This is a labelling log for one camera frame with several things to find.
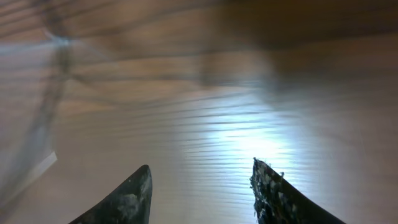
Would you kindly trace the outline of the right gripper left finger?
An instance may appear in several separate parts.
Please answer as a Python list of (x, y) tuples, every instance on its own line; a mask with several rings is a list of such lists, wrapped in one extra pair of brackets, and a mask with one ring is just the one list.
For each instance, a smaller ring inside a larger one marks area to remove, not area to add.
[(143, 165), (70, 224), (148, 224), (151, 198), (152, 175)]

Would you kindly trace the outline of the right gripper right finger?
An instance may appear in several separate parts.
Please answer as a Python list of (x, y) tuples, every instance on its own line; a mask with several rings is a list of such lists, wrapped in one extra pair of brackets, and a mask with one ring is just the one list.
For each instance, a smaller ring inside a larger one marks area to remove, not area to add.
[(250, 181), (258, 224), (345, 224), (259, 159), (254, 159)]

